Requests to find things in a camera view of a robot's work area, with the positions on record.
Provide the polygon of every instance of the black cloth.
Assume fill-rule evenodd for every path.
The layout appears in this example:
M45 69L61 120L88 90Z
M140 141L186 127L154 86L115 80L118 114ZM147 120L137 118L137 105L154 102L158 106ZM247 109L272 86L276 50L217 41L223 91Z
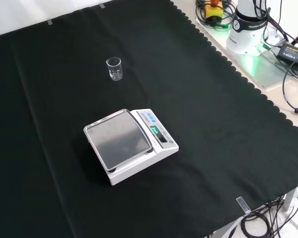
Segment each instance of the black cloth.
M72 238L22 89L0 39L0 238Z
M203 237L243 215L237 197L298 185L298 128L172 2L105 6L2 37L78 237ZM82 130L122 108L152 109L179 152L110 186Z

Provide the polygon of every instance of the tape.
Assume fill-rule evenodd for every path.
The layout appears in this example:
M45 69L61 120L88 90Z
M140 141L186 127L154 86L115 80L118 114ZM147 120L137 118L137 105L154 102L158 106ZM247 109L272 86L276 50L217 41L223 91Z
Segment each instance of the tape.
M245 212L245 214L248 214L251 212L249 206L247 205L247 203L244 201L244 199L242 197L238 197L236 200L239 203L240 207Z

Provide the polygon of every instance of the digital scale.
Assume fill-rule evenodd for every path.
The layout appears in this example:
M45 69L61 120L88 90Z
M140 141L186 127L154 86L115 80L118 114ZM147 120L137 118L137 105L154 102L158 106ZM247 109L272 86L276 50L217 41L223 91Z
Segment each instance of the digital scale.
M86 126L84 133L112 185L179 150L150 109L122 109Z

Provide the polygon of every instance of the floor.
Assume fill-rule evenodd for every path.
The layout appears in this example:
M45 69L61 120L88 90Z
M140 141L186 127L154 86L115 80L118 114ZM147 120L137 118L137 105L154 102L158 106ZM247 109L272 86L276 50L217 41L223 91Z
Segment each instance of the floor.
M297 199L293 200L289 211L285 211L283 208L278 212L278 224L283 224L289 212L292 211L293 206L295 206L294 212L298 207ZM266 225L260 219L255 220L253 222L249 222L246 224L247 231L254 236L262 236L266 232ZM298 212L294 216L292 220L290 220L280 231L281 238L298 238ZM246 236L240 229L240 225L238 225L235 234L232 238L245 238Z

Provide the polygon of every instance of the white wall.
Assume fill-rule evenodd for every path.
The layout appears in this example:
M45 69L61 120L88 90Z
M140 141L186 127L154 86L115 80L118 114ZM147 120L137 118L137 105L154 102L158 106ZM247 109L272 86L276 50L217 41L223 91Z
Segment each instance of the white wall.
M109 0L0 0L0 35Z
M106 1L109 0L0 0L0 35ZM278 20L280 0L267 0L267 2L272 8L272 17ZM283 0L281 26L296 37L298 0L296 4L293 2L294 0Z

